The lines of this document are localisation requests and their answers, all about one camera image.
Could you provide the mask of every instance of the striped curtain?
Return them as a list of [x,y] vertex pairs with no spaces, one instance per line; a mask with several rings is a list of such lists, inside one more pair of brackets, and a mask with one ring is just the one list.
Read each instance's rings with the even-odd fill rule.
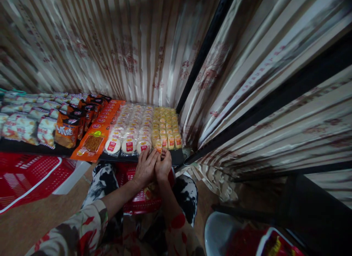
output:
[[175,106],[219,0],[1,0],[1,82]]
[[[235,0],[182,112],[184,142],[204,146],[351,26],[348,0]],[[233,201],[239,184],[232,178],[352,160],[351,80],[352,66],[188,171],[223,201]],[[310,178],[352,207],[351,171]]]

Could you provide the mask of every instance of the left hand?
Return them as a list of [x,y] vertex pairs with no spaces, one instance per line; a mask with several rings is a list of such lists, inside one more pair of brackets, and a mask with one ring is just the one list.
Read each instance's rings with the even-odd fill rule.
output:
[[159,155],[157,150],[154,149],[148,156],[149,150],[150,146],[139,155],[136,173],[132,179],[140,190],[152,181],[154,177],[154,165]]

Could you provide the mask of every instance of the wooden floor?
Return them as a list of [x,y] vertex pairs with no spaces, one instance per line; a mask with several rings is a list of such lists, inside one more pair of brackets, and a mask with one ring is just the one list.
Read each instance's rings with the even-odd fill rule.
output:
[[[51,195],[36,202],[12,208],[0,215],[0,255],[24,255],[48,230],[77,212],[92,180],[91,167],[67,195]],[[202,182],[197,182],[198,212],[195,232],[204,247],[204,226],[211,205],[218,202]]]

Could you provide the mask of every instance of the black shelf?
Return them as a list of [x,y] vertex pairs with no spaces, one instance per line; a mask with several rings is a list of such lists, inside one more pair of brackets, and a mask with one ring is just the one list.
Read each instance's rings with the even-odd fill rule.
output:
[[[55,149],[50,149],[44,145],[34,146],[25,142],[18,142],[15,140],[7,140],[2,138],[0,140],[0,152],[21,153],[21,154],[35,154],[46,156],[58,156],[70,158],[74,149],[67,149],[61,145],[56,145]],[[184,158],[182,149],[170,151],[172,157],[172,166],[179,166],[183,164]],[[121,151],[118,157],[110,156],[106,153],[100,155],[99,160],[103,161],[118,161],[118,162],[138,162],[138,156],[121,156]]]

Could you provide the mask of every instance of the black and white pants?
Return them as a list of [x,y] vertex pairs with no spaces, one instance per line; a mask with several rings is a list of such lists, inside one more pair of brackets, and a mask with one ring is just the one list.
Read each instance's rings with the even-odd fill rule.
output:
[[[113,162],[103,161],[94,168],[92,172],[93,181],[88,190],[87,197],[83,201],[82,207],[118,189],[118,183],[115,177],[116,169]],[[176,178],[176,183],[172,191],[188,223],[193,227],[198,205],[198,190],[194,181],[185,175],[181,175]],[[161,210],[157,213],[153,222],[142,241],[147,242],[155,252],[160,255],[167,251],[165,240],[166,225]],[[111,242],[115,237],[122,236],[122,226],[123,211],[121,209],[114,218],[109,221],[102,242]]]

